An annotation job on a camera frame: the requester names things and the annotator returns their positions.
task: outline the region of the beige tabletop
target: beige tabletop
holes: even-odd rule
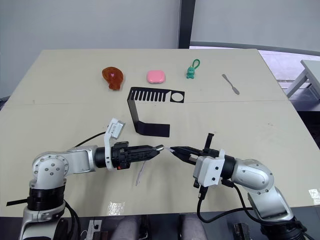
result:
[[[186,79],[196,58],[201,63],[195,79]],[[102,78],[109,66],[124,73],[120,91],[109,90]],[[149,84],[149,70],[163,70],[166,82]],[[135,132],[127,104],[130,87],[185,91],[184,103],[137,103],[141,120],[170,124],[169,138]],[[212,148],[268,166],[291,207],[313,204],[308,190],[319,188],[320,151],[257,50],[44,50],[0,111],[0,216],[22,216],[24,204],[5,205],[28,196],[38,154],[65,151],[105,131],[112,117],[126,122],[118,140],[131,146],[202,149],[207,134],[215,133]],[[103,144],[102,137],[88,142]],[[146,163],[135,186],[141,166],[68,176],[65,199],[83,217],[196,211],[194,166],[164,150]],[[209,189],[201,210],[240,206],[236,191],[221,185]]]

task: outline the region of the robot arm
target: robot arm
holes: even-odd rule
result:
[[[38,155],[32,163],[33,179],[29,182],[26,200],[8,202],[7,206],[26,203],[19,239],[67,239],[68,222],[64,214],[66,177],[71,174],[94,172],[96,168],[109,171],[128,169],[132,162],[150,160],[163,150],[163,145],[128,146],[127,141],[111,147],[124,123],[113,118],[104,135],[105,147],[79,146],[63,152],[49,151]]]
[[[239,184],[248,193],[248,200],[264,235],[269,239],[278,239],[275,237],[280,235],[283,238],[279,239],[283,240],[304,239],[302,232],[307,229],[296,221],[283,195],[275,187],[273,173],[257,160],[241,160],[225,155],[222,149],[211,149],[212,137],[213,134],[209,133],[203,150],[188,146],[171,147],[176,157],[195,165],[193,186],[201,186],[199,202],[205,198],[207,188],[218,185],[220,179],[222,184],[228,187]]]

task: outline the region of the white wall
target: white wall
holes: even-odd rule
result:
[[[43,49],[177,48],[179,18],[180,0],[0,0],[0,97]]]
[[[320,55],[320,0],[196,0],[191,43]]]

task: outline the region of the green toy figure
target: green toy figure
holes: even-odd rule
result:
[[[187,79],[194,79],[195,78],[195,69],[199,67],[200,60],[195,59],[190,67],[188,67],[188,70],[186,71],[186,78]]]

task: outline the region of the black bracket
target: black bracket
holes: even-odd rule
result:
[[[135,100],[165,102],[167,93],[171,92],[170,102],[183,103],[185,101],[184,91],[175,91],[170,89],[148,88],[133,86],[130,89],[127,102],[130,109],[134,129],[138,134],[145,136],[166,137],[170,136],[170,124],[145,123],[139,120]],[[181,94],[182,100],[176,101],[172,98],[173,94]]]

